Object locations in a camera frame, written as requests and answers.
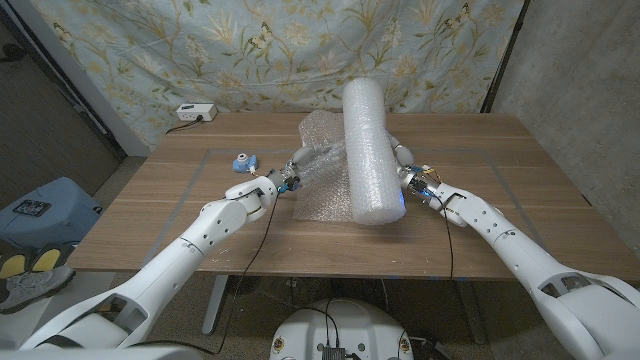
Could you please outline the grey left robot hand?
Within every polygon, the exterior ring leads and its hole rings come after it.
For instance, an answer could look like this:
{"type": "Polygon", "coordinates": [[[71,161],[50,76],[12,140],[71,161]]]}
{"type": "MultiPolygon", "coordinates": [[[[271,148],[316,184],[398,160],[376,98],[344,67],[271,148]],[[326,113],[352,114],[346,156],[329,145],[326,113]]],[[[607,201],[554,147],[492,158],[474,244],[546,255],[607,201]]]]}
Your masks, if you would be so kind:
{"type": "Polygon", "coordinates": [[[340,167],[346,157],[344,145],[307,145],[298,149],[283,168],[271,170],[267,178],[278,193],[296,191],[300,183],[308,183],[340,167]]]}

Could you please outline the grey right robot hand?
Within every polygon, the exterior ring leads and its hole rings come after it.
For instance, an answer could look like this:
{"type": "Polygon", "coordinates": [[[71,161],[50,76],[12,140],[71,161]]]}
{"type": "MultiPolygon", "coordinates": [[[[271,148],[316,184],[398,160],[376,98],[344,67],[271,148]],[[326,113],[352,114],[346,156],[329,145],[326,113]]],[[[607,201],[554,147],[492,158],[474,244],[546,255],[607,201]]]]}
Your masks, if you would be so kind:
{"type": "Polygon", "coordinates": [[[390,133],[387,134],[396,158],[396,173],[403,189],[429,202],[441,181],[433,168],[428,165],[418,167],[414,164],[411,151],[390,133]]]}

